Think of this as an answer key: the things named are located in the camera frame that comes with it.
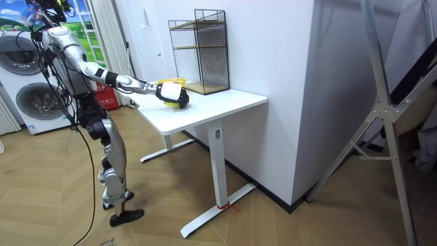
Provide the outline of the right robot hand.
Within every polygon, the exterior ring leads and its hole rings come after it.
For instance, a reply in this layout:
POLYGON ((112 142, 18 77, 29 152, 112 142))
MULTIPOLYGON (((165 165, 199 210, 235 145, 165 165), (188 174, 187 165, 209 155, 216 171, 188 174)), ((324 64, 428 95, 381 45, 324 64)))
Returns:
POLYGON ((186 89, 179 83, 159 83, 156 87, 155 95, 170 107, 183 109, 189 103, 189 95, 186 89))

